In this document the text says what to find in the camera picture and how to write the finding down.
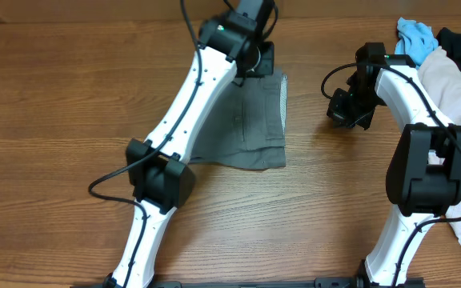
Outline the grey shorts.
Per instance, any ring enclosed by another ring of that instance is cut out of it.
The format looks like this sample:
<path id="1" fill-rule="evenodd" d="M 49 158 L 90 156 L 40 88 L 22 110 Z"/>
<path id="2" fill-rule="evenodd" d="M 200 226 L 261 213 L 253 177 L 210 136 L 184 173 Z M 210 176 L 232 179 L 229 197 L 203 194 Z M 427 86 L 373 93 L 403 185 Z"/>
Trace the grey shorts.
<path id="1" fill-rule="evenodd" d="M 286 165 L 287 75 L 279 68 L 263 78 L 230 84 L 214 104 L 191 153 L 191 164 L 244 170 Z"/>

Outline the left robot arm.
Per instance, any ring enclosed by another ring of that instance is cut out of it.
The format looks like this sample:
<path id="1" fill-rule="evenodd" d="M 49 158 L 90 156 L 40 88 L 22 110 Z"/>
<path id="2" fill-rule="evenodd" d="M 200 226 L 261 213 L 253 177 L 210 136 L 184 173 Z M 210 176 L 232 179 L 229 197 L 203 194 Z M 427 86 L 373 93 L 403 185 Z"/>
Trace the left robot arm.
<path id="1" fill-rule="evenodd" d="M 241 1 L 206 20 L 195 31 L 190 70 L 161 122 L 145 140 L 130 140 L 126 166 L 111 177 L 129 175 L 134 216 L 123 255 L 103 287 L 148 287 L 166 228 L 190 196 L 195 176 L 188 166 L 204 122 L 235 78 L 272 74 L 274 46 L 268 22 L 279 10 L 273 1 Z"/>

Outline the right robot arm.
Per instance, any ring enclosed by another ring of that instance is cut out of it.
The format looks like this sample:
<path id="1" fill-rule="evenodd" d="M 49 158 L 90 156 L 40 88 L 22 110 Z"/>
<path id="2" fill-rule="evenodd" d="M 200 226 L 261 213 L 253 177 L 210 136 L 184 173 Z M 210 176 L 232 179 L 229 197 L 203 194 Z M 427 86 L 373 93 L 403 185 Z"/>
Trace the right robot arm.
<path id="1" fill-rule="evenodd" d="M 406 54 L 388 54 L 381 42 L 355 53 L 348 90 L 329 97 L 327 116 L 337 127 L 368 129 L 377 106 L 386 106 L 401 131 L 386 174 L 391 212 L 374 249 L 355 276 L 316 278 L 317 287 L 423 287 L 407 270 L 429 229 L 449 222 L 461 202 L 461 126 L 443 114 Z"/>

